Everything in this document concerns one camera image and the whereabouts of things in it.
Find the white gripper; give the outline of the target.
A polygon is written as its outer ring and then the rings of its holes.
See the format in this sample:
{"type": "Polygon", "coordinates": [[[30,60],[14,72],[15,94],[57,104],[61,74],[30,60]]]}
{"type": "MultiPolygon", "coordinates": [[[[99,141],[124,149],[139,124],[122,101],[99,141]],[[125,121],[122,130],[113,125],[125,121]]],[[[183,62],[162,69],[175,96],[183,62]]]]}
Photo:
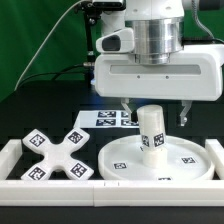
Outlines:
{"type": "Polygon", "coordinates": [[[95,88],[118,97],[132,122],[137,105],[130,98],[182,100],[180,125],[187,123],[190,100],[213,101],[223,91],[224,45],[187,45],[161,65],[140,64],[133,54],[134,31],[125,28],[96,41],[95,88]]]}

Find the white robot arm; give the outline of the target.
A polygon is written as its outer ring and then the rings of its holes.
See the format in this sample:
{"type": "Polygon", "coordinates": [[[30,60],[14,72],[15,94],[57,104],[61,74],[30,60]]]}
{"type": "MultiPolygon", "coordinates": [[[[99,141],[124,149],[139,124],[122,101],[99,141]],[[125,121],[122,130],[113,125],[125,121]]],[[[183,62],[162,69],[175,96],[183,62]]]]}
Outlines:
{"type": "Polygon", "coordinates": [[[117,97],[180,100],[180,123],[194,101],[223,91],[224,44],[210,36],[184,40],[184,12],[219,9],[224,0],[92,0],[102,18],[95,88],[117,97]]]}

